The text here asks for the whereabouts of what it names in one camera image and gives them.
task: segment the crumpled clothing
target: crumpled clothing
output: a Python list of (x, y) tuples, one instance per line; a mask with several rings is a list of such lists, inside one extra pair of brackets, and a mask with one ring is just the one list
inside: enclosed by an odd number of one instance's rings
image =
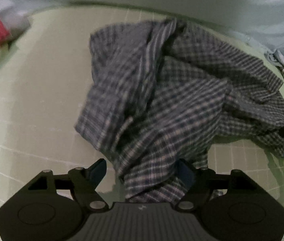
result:
[(76, 131), (113, 163), (131, 202), (178, 202), (184, 158), (207, 168), (215, 136), (284, 155), (282, 81), (193, 23), (116, 24), (91, 35), (94, 85)]

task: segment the metal screw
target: metal screw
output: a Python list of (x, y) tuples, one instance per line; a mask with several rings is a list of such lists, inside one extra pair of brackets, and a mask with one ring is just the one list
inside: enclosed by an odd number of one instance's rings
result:
[(103, 201), (93, 201), (90, 203), (90, 207), (93, 209), (102, 209), (105, 207), (105, 202)]
[(183, 209), (183, 210), (189, 210), (192, 209), (194, 207), (193, 203), (190, 201), (182, 201), (179, 203), (179, 208)]

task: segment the silver bolt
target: silver bolt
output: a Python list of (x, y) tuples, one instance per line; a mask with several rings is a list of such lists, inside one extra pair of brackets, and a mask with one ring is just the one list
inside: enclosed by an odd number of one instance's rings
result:
[(179, 203), (179, 208), (183, 209), (183, 210), (189, 210), (192, 209), (194, 207), (193, 203), (190, 201), (182, 201)]
[(105, 202), (103, 201), (93, 201), (90, 203), (90, 207), (93, 209), (102, 209), (105, 207)]

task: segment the white logo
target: white logo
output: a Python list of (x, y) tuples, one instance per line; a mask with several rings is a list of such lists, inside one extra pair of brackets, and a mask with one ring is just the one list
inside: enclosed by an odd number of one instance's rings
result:
[(145, 206), (145, 205), (143, 205), (143, 206), (139, 207), (139, 209), (140, 209), (140, 210), (143, 210), (143, 209), (145, 209), (145, 208), (146, 208), (146, 206)]

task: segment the ribbed gray panel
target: ribbed gray panel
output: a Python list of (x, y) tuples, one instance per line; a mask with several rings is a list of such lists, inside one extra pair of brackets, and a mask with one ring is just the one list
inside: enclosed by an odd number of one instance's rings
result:
[(179, 213), (168, 203), (115, 203), (91, 215), (69, 241), (218, 241), (192, 214)]

